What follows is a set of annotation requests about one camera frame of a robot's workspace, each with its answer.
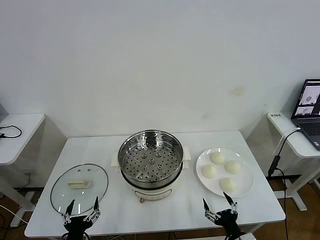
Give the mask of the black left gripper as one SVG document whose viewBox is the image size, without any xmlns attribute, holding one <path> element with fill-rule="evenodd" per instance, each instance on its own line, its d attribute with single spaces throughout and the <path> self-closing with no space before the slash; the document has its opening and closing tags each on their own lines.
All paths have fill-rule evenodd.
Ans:
<svg viewBox="0 0 320 240">
<path fill-rule="evenodd" d="M 86 230 L 93 226 L 93 222 L 96 222 L 101 215 L 99 209 L 99 197 L 95 198 L 93 211 L 85 216 L 75 216 L 71 218 L 75 200 L 73 199 L 67 206 L 66 211 L 62 214 L 63 226 L 66 229 L 66 233 L 62 235 L 63 240 L 89 240 L 90 237 L 86 233 Z"/>
</svg>

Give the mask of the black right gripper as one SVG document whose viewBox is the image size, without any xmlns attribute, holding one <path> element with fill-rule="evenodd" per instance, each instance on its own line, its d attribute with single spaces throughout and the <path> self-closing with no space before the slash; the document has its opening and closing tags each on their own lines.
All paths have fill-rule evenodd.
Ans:
<svg viewBox="0 0 320 240">
<path fill-rule="evenodd" d="M 226 233 L 226 237 L 224 238 L 225 240 L 240 240 L 241 236 L 246 233 L 240 229 L 236 222 L 238 218 L 238 203 L 234 202 L 233 199 L 225 192 L 223 192 L 223 195 L 231 209 L 222 210 L 215 214 L 211 212 L 206 200 L 203 198 L 204 216 L 212 223 L 215 222 L 215 225 L 224 228 Z"/>
</svg>

